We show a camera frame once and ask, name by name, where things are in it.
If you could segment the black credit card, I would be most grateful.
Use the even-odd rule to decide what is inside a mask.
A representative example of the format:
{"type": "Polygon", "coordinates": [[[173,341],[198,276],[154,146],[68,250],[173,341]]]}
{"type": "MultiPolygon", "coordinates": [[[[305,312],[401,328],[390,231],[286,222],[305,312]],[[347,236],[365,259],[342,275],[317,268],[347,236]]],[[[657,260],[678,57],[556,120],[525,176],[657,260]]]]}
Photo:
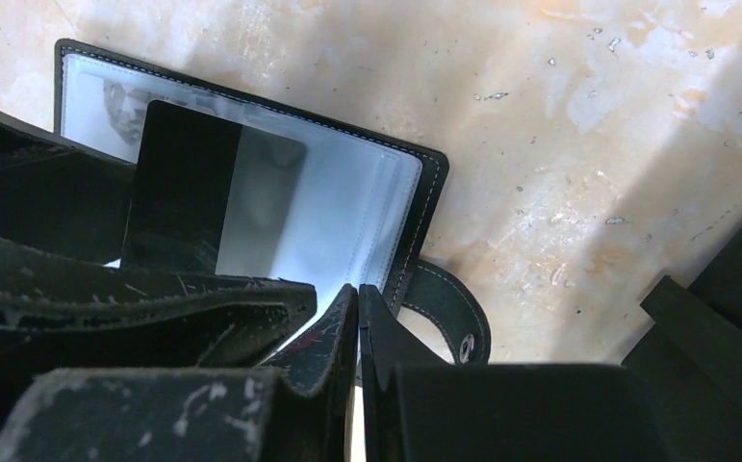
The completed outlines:
{"type": "Polygon", "coordinates": [[[269,276],[306,156],[299,141],[151,102],[121,266],[269,276]]]}

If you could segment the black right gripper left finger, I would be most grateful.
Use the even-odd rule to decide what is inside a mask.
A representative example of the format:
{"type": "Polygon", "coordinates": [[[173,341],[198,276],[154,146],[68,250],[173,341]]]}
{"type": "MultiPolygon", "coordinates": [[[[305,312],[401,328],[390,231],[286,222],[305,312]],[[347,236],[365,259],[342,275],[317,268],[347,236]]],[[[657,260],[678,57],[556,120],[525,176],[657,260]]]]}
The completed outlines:
{"type": "Polygon", "coordinates": [[[259,367],[57,369],[0,431],[0,461],[341,461],[358,294],[259,367]]]}

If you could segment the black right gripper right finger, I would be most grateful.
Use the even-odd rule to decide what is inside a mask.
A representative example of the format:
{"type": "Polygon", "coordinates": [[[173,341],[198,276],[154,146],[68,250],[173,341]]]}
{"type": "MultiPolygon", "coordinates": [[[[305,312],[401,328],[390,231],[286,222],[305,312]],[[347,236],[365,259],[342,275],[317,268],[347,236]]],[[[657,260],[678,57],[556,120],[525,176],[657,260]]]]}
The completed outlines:
{"type": "Polygon", "coordinates": [[[598,364],[452,365],[358,292],[370,461],[668,461],[642,383],[598,364]]]}

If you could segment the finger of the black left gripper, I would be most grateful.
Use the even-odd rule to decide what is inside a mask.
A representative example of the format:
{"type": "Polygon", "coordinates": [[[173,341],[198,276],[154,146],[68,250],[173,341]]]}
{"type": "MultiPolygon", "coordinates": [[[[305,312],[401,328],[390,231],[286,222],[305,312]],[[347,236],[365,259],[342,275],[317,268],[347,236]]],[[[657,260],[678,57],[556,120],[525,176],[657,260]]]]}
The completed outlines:
{"type": "Polygon", "coordinates": [[[115,261],[134,173],[129,162],[0,112],[0,238],[115,261]]]}
{"type": "Polygon", "coordinates": [[[40,374],[255,365],[316,309],[309,284],[115,269],[0,238],[0,430],[40,374]]]}

